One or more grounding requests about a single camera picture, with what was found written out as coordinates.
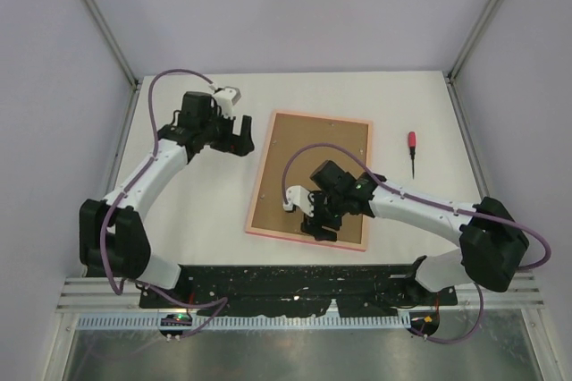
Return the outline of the pink picture frame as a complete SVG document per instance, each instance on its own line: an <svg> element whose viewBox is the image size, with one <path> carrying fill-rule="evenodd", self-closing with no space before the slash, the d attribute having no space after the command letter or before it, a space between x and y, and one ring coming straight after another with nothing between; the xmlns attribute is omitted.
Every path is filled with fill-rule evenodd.
<svg viewBox="0 0 572 381"><path fill-rule="evenodd" d="M336 241L317 241L300 230L304 215L300 209L288 213L282 208L282 190L301 185L309 191L317 186L310 175L327 160L358 177L363 169L346 149L365 165L370 164L373 123L354 118L328 117L276 110L272 113L245 232L266 238L293 241L341 250L365 251L368 220L346 216Z"/></svg>

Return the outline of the red handled screwdriver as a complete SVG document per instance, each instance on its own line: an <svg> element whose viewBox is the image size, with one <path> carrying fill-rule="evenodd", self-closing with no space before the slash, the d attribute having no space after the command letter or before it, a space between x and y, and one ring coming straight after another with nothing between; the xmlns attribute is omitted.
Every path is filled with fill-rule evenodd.
<svg viewBox="0 0 572 381"><path fill-rule="evenodd" d="M414 131L408 133L408 152L411 161L412 178L415 178L416 133Z"/></svg>

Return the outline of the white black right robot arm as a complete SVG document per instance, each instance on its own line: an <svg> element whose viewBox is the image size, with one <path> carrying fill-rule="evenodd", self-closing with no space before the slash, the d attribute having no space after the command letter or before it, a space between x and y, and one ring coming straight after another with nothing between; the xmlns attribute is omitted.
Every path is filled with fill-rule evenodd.
<svg viewBox="0 0 572 381"><path fill-rule="evenodd" d="M497 199L485 197L476 204L445 202L400 189L369 171L354 177L331 160L322 163L310 179L316 190L290 186L282 208L301 210L301 231L318 241L336 241L343 217L353 215L408 224L454 245L454 250L413 262L404 293L415 304L461 284L505 292L529 247L525 234Z"/></svg>

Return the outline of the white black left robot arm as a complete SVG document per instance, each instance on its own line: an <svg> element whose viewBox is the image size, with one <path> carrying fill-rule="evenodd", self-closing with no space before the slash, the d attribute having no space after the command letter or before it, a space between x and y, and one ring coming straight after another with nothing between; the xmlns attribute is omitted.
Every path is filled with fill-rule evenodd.
<svg viewBox="0 0 572 381"><path fill-rule="evenodd" d="M144 219L166 185L203 148L238 157L253 151L251 117L242 117L240 133L233 131L239 100L233 87L184 94L175 123L159 129L157 143L138 168L103 199L81 205L83 265L160 288L160 297L173 308L189 301L191 287L180 279L181 266L153 252Z"/></svg>

